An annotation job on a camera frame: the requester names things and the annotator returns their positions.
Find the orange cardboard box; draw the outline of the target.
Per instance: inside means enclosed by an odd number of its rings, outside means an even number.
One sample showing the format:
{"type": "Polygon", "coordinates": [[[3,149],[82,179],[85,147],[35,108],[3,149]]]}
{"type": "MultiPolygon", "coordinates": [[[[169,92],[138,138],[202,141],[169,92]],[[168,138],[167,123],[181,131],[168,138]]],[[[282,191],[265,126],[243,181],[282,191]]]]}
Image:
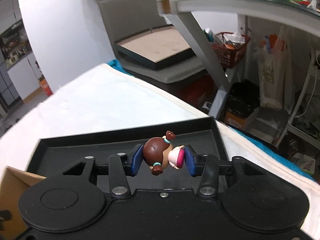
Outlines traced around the orange cardboard box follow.
{"type": "Polygon", "coordinates": [[[47,96],[53,95],[53,92],[52,92],[51,88],[48,85],[48,82],[46,81],[46,79],[44,77],[41,77],[39,79],[39,85],[43,89],[43,91],[46,93],[47,96]]]}

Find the black framed cork board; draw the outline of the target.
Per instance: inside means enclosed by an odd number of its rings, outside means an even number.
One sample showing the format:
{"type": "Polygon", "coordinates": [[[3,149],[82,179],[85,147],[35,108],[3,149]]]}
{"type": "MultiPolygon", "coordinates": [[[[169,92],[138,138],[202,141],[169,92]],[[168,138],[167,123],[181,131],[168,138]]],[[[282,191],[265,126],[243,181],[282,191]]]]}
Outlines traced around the black framed cork board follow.
{"type": "Polygon", "coordinates": [[[114,43],[120,53],[151,70],[160,70],[195,55],[173,25],[151,28],[114,43]]]}

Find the white plastic shopping bag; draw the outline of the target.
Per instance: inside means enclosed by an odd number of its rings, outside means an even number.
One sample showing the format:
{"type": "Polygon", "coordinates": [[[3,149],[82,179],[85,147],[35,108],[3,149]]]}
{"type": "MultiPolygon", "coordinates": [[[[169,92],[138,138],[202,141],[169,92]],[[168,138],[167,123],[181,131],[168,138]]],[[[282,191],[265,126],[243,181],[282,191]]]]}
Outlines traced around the white plastic shopping bag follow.
{"type": "Polygon", "coordinates": [[[293,81],[291,49],[288,29],[281,26],[277,35],[264,38],[263,48],[257,52],[261,107],[293,111],[295,85],[293,81]]]}

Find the red plastic basket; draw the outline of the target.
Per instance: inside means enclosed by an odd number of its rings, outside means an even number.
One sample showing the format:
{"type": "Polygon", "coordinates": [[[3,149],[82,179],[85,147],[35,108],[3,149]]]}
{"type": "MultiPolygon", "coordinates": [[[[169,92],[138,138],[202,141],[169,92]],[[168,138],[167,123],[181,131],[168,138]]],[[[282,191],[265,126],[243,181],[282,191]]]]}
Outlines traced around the red plastic basket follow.
{"type": "Polygon", "coordinates": [[[244,42],[233,43],[226,41],[226,35],[232,34],[231,32],[220,32],[213,34],[213,42],[211,47],[215,52],[219,62],[224,68],[234,68],[246,54],[246,49],[251,38],[246,35],[242,35],[244,42]]]}

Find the black shallow tray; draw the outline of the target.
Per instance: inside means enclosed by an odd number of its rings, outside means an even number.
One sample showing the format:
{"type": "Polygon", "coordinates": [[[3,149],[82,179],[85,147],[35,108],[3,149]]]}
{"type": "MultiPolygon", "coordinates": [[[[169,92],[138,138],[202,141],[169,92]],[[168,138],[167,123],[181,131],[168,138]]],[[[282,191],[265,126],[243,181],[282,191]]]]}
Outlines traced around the black shallow tray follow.
{"type": "MultiPolygon", "coordinates": [[[[108,162],[116,153],[130,154],[138,145],[166,131],[176,135],[174,146],[190,145],[198,154],[211,154],[228,160],[227,153],[213,118],[201,118],[155,126],[117,131],[42,139],[27,167],[30,173],[49,177],[77,160],[91,155],[97,164],[108,162]]],[[[135,177],[127,177],[131,190],[135,189],[194,189],[201,177],[192,177],[184,166],[181,170],[167,167],[160,176],[153,176],[143,162],[135,177]]]]}

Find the brown cardboard box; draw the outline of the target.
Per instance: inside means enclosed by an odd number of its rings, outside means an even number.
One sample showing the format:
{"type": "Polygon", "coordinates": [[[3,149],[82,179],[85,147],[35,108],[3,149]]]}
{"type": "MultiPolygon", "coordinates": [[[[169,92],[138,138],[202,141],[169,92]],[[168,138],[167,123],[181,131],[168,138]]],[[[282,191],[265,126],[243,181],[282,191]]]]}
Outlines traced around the brown cardboard box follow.
{"type": "Polygon", "coordinates": [[[44,180],[43,176],[7,166],[1,178],[1,239],[15,239],[26,230],[18,209],[22,193],[44,180]]]}

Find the grey chair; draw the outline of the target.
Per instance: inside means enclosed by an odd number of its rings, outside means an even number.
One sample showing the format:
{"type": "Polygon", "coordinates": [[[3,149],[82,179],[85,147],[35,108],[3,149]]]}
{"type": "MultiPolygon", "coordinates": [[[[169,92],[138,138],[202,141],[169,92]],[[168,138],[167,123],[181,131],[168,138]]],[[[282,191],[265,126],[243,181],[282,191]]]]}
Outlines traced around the grey chair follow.
{"type": "Polygon", "coordinates": [[[176,28],[159,16],[156,0],[100,0],[112,49],[129,72],[176,83],[205,67],[176,28]]]}

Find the white grey desk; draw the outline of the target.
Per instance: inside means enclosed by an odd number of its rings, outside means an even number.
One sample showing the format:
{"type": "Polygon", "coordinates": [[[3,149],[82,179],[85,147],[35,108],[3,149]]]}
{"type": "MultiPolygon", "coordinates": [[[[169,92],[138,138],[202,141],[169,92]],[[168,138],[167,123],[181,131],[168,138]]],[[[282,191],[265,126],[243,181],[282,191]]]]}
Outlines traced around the white grey desk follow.
{"type": "Polygon", "coordinates": [[[284,0],[157,0],[159,15],[166,17],[187,41],[218,87],[209,115],[218,119],[225,104],[232,79],[226,74],[193,12],[234,13],[238,27],[248,33],[248,18],[255,17],[288,25],[319,36],[319,13],[284,0]]]}

